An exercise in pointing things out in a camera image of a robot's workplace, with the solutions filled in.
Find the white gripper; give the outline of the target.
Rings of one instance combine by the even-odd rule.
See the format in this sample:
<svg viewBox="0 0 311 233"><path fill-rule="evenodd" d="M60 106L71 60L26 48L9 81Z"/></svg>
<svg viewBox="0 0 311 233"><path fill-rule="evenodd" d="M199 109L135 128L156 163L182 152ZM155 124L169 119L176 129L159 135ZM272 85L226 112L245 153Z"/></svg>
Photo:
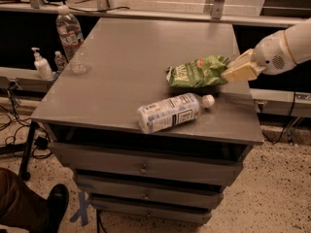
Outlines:
<svg viewBox="0 0 311 233"><path fill-rule="evenodd" d="M263 38L254 50L248 49L231 61L222 77L229 83L253 81L260 73L274 76L291 71L295 66L285 31L279 30Z"/></svg>

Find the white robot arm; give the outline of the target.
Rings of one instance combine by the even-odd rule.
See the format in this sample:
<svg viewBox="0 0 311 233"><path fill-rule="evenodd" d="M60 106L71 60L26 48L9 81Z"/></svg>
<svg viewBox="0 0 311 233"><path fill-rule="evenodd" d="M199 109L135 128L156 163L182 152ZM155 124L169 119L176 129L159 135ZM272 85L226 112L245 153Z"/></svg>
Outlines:
<svg viewBox="0 0 311 233"><path fill-rule="evenodd" d="M253 81L260 74L275 76L311 59L311 18L264 37L230 61L222 77L229 83Z"/></svg>

